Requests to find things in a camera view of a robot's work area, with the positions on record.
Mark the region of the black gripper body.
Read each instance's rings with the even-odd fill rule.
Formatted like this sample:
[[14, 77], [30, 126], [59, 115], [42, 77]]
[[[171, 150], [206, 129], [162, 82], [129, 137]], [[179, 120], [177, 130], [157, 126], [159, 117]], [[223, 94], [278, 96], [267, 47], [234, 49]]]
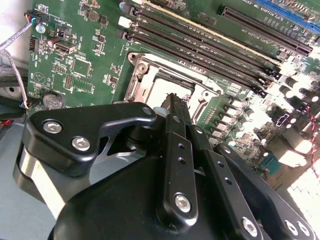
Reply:
[[60, 212], [52, 240], [224, 240], [226, 212], [209, 179], [195, 173], [198, 219], [187, 231], [165, 227], [156, 214], [166, 159], [144, 157], [73, 196]]

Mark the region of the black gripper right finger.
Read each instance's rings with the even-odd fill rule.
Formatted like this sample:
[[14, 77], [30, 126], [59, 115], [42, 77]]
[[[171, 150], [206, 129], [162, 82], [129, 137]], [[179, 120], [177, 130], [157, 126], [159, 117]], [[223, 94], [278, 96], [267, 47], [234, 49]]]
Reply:
[[212, 147], [204, 131], [191, 123], [180, 100], [197, 164], [213, 184], [225, 236], [229, 240], [313, 240], [310, 225], [240, 156], [224, 143]]

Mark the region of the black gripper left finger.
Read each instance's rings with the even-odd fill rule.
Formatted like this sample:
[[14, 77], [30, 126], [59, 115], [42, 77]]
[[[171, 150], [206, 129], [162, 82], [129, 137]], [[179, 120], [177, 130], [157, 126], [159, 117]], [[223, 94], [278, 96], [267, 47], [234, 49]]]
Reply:
[[13, 170], [19, 188], [58, 217], [66, 203], [89, 188], [91, 167], [110, 149], [137, 148], [159, 159], [156, 213], [169, 228], [189, 228], [198, 218], [188, 111], [170, 94], [167, 115], [141, 102], [43, 110], [25, 122]]

